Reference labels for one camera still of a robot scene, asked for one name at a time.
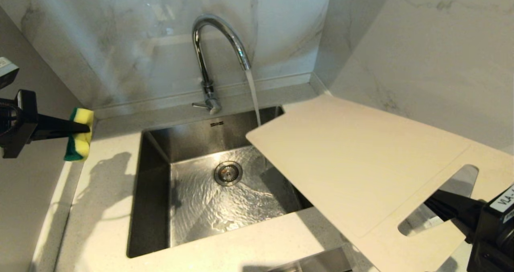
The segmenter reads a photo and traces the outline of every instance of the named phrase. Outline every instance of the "gooseneck spout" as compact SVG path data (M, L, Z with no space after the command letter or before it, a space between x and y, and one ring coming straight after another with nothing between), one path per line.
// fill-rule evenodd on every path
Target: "gooseneck spout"
M193 103L193 106L207 108L209 109L209 113L215 114L219 112L222 107L214 91L214 83L212 79L209 78L209 73L207 72L207 67L205 65L204 55L202 53L202 36L200 30L205 25L211 25L217 30L220 30L222 34L224 34L226 39L229 40L230 44L234 48L234 51L237 54L237 59L239 60L239 64L243 70L249 70L251 66L243 43L228 23L226 23L222 18L213 14L203 14L202 16L196 18L193 24L193 44L196 51L196 58L198 59L198 64L200 65L200 71L202 72L202 88L204 91L205 104Z

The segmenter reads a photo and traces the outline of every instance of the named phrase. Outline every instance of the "white marble tile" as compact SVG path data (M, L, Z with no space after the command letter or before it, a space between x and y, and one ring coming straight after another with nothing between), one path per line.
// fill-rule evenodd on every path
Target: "white marble tile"
M90 108L200 88L191 27L210 12L242 38L254 77L314 69L328 0L0 0L71 91ZM206 27L205 32L213 31ZM229 43L208 36L218 86L244 82Z
M512 153L514 0L330 0L329 91Z

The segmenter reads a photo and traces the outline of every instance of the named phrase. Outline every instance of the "white countertop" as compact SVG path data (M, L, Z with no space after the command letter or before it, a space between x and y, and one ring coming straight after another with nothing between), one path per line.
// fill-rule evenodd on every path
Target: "white countertop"
M259 93L259 105L283 105L317 96L310 84ZM249 94L222 99L223 116L252 109ZM347 243L316 208L308 208L173 248L128 258L130 215L141 131L209 118L204 109L177 106L101 120L95 127L73 199L57 272L261 272ZM465 271L468 247L449 269Z

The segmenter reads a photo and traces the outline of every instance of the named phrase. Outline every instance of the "cutting board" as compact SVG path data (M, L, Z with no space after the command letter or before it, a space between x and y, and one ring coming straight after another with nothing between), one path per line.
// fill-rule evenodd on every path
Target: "cutting board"
M435 271L461 244L451 221L411 237L398 225L465 164L479 170L472 198L514 182L511 155L332 96L247 138L381 272Z

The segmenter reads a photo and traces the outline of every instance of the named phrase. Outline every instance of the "label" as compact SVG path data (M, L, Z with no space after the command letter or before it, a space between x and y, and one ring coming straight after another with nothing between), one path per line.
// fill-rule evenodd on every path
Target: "label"
M512 210L510 213L505 215L505 217L503 218L503 224L505 224L512 217L514 217L514 210Z
M514 204L514 184L490 205L496 211L505 212Z
M0 57L0 68L9 65L9 60L5 57Z

